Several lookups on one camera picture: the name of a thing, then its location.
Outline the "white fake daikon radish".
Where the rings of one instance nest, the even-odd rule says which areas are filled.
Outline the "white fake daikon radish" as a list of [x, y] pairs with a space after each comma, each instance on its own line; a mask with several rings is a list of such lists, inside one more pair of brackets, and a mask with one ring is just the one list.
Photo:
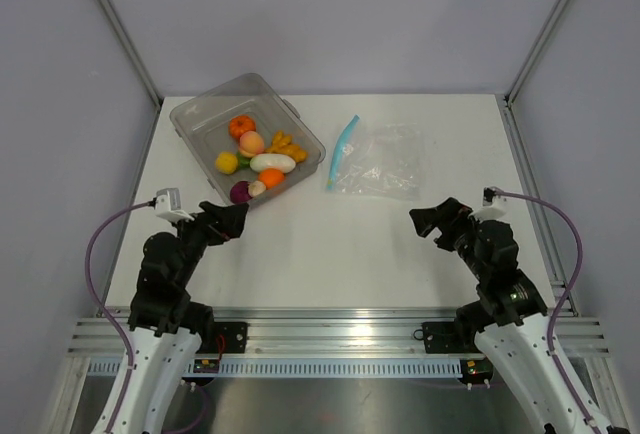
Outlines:
[[250, 160], [250, 169], [261, 173], [267, 169], [276, 169], [288, 174], [296, 167], [296, 162], [290, 156], [277, 153], [258, 154]]

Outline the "red-orange fake pepper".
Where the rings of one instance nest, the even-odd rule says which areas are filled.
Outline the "red-orange fake pepper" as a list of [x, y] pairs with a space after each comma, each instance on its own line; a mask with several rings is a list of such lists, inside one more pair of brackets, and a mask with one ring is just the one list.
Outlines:
[[232, 118], [228, 124], [229, 135], [238, 141], [246, 132], [256, 130], [254, 119], [248, 115], [239, 115]]

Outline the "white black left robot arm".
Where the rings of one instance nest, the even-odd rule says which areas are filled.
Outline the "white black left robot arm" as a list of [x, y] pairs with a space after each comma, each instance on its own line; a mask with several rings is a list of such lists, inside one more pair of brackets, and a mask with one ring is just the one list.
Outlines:
[[159, 433], [188, 365], [198, 352], [220, 359], [246, 349], [248, 325], [218, 322], [214, 310], [191, 299], [188, 283], [210, 247], [241, 236], [249, 206], [208, 201], [189, 214], [167, 195], [142, 202], [168, 221], [143, 246], [143, 258], [125, 325], [104, 313], [124, 343], [125, 353], [96, 433]]

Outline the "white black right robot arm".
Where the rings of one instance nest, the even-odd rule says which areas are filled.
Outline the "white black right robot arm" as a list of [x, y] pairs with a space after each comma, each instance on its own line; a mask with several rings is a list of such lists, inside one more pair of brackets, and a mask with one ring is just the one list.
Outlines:
[[497, 369], [530, 424], [540, 433], [621, 433], [581, 382], [535, 284], [520, 268], [519, 246], [502, 221], [508, 193], [487, 188], [474, 210], [455, 198], [409, 216], [418, 236], [455, 253], [475, 277], [477, 301], [457, 309], [456, 343], [477, 350]]

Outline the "purple fake fruit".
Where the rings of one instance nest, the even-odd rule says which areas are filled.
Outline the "purple fake fruit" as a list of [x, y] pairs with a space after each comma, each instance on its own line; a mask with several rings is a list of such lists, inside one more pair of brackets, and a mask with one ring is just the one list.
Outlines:
[[229, 199], [233, 204], [248, 203], [252, 196], [249, 193], [250, 183], [248, 181], [238, 181], [235, 183], [230, 192]]

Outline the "orange fake orange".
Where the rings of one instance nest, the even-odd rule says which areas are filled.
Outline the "orange fake orange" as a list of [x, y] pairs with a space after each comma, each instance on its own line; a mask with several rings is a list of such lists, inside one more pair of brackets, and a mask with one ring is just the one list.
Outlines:
[[265, 169], [258, 175], [258, 181], [263, 183], [267, 189], [272, 189], [279, 185], [285, 178], [286, 175], [276, 168]]

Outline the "clear zip top bag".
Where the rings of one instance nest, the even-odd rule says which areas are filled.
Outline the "clear zip top bag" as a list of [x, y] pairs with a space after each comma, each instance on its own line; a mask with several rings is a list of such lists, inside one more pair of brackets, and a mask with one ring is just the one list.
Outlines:
[[424, 136], [415, 124], [369, 125], [354, 116], [336, 141], [333, 194], [414, 201], [423, 181]]

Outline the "pink fake peach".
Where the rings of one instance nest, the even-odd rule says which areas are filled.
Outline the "pink fake peach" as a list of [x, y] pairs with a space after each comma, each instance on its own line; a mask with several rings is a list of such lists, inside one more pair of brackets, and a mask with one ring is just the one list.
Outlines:
[[262, 154], [265, 150], [264, 140], [256, 131], [246, 132], [239, 139], [238, 146], [239, 152], [247, 158]]

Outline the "clear grey plastic container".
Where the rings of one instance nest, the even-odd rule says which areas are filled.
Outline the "clear grey plastic container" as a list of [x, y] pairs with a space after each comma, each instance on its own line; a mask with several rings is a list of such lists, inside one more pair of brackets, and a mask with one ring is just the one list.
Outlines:
[[255, 73], [178, 105], [169, 118], [227, 204], [264, 204], [314, 174], [326, 156], [295, 109]]

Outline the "yellow-orange fake pretzel cluster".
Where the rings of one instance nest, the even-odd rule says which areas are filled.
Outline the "yellow-orange fake pretzel cluster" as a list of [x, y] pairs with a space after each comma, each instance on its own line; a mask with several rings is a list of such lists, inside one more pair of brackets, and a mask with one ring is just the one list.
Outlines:
[[298, 144], [293, 142], [293, 137], [283, 131], [277, 131], [273, 136], [271, 145], [265, 150], [269, 154], [282, 154], [294, 160], [296, 164], [307, 159], [308, 153]]

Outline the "yellow fake pear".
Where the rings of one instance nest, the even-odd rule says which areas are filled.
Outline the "yellow fake pear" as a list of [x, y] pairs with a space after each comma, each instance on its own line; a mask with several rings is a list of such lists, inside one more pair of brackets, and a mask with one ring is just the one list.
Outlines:
[[214, 166], [220, 173], [232, 175], [238, 170], [239, 160], [234, 153], [223, 151], [216, 158]]

